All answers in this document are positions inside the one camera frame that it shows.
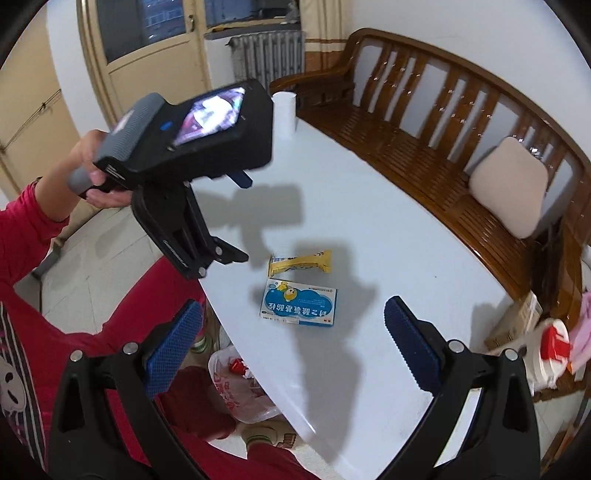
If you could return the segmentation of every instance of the yellow snack wrapper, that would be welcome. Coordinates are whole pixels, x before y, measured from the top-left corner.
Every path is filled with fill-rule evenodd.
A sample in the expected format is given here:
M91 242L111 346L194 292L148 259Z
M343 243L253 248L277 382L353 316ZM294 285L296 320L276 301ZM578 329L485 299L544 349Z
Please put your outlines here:
M318 267L324 273L330 273L332 267L332 250L324 250L314 255L305 257L271 257L269 260L268 276L282 273L294 268Z

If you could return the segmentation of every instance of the plastic bag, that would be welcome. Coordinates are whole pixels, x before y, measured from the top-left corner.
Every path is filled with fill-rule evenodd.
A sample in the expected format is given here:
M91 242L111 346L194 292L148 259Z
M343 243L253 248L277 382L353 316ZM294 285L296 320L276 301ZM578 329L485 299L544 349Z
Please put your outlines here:
M228 370L236 358L241 356L230 345L214 352L208 363L213 384L232 416L242 423L257 423L281 414L255 378L246 379Z

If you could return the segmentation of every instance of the white table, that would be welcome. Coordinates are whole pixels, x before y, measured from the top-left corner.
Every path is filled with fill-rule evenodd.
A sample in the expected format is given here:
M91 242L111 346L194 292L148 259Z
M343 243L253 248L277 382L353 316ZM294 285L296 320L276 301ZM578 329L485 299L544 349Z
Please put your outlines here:
M251 260L214 264L202 282L245 362L299 435L347 480L374 480L431 401L384 326L400 295L447 338L479 344L510 304L480 261L428 211L356 155L300 121L240 190L194 182L212 231ZM282 278L339 289L332 328L259 317L271 253L333 251L333 271ZM477 395L471 395L473 411ZM459 448L462 417L442 458Z

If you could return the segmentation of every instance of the glass pane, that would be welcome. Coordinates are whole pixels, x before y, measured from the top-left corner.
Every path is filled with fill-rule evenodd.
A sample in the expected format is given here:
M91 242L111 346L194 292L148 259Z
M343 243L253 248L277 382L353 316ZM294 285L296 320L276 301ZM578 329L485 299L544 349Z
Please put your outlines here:
M264 18L284 17L297 8L297 0L204 0L207 26Z
M96 0L107 63L186 32L183 0Z

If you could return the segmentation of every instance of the cardboard box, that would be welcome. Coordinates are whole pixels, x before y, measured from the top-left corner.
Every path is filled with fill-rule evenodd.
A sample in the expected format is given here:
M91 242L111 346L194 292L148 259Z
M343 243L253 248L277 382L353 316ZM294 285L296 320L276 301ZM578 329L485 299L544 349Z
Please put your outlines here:
M336 293L336 288L269 278L260 315L264 319L278 322L332 327Z
M532 331L542 315L542 307L531 291L511 305L501 321L484 341L486 347L495 350Z

